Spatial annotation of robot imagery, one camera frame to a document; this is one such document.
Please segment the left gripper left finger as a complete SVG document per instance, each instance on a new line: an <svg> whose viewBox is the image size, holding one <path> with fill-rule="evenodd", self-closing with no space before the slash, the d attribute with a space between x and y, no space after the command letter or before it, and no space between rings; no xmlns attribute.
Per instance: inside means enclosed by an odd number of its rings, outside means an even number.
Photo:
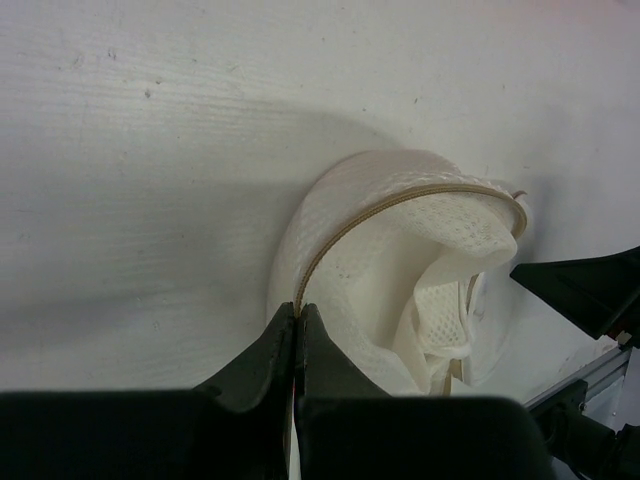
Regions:
<svg viewBox="0 0 640 480"><path fill-rule="evenodd" d="M286 479L294 307L186 389L9 392L4 479Z"/></svg>

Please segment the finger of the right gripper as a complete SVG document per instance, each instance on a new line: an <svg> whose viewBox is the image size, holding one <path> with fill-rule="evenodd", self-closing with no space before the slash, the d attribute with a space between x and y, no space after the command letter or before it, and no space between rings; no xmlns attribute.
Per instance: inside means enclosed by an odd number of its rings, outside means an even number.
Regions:
<svg viewBox="0 0 640 480"><path fill-rule="evenodd" d="M579 260L523 263L520 286L593 339L639 343L639 249Z"/></svg>

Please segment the white mesh laundry bag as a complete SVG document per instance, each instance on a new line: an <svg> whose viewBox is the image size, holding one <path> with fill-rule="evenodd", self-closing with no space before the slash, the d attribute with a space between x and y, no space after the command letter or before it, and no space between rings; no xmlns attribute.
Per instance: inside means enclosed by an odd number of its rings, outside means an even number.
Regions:
<svg viewBox="0 0 640 480"><path fill-rule="evenodd" d="M389 394L479 385L511 334L501 294L528 223L522 191L434 153L350 156L289 223L266 312L317 306L331 340Z"/></svg>

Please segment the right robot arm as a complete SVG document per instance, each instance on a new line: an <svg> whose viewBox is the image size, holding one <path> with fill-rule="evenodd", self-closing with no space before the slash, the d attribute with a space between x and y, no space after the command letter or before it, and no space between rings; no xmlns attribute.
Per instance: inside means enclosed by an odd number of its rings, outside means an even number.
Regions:
<svg viewBox="0 0 640 480"><path fill-rule="evenodd" d="M639 347L639 249L598 258L517 265L510 273L593 339L607 337L623 352ZM576 379L530 412L552 457L580 479L637 479L639 428L618 432L583 414L588 382Z"/></svg>

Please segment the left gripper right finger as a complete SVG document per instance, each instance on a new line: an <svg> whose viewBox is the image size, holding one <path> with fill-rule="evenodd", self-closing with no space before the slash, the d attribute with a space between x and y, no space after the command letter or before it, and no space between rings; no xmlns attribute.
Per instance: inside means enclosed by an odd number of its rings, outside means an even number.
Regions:
<svg viewBox="0 0 640 480"><path fill-rule="evenodd" d="M298 319L295 427L304 479L551 479L538 427L496 397L393 397L329 337Z"/></svg>

